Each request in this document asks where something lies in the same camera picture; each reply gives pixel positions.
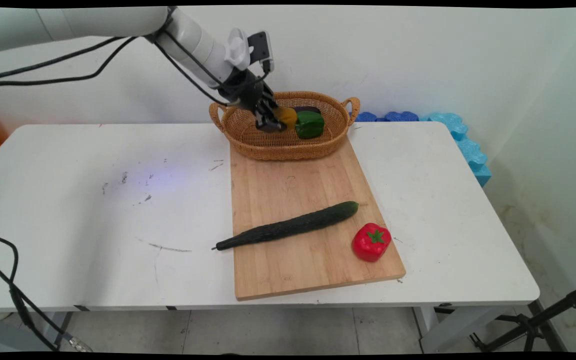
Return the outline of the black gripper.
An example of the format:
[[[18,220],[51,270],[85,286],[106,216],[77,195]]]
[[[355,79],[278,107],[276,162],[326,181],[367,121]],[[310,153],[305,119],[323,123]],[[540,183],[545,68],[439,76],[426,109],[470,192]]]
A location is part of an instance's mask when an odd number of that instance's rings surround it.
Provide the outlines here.
[[[250,70],[235,69],[222,85],[218,86],[218,94],[236,107],[254,112],[256,130],[265,133],[284,132],[287,125],[275,116],[279,105],[274,92],[265,82],[268,75],[269,71],[258,76]]]

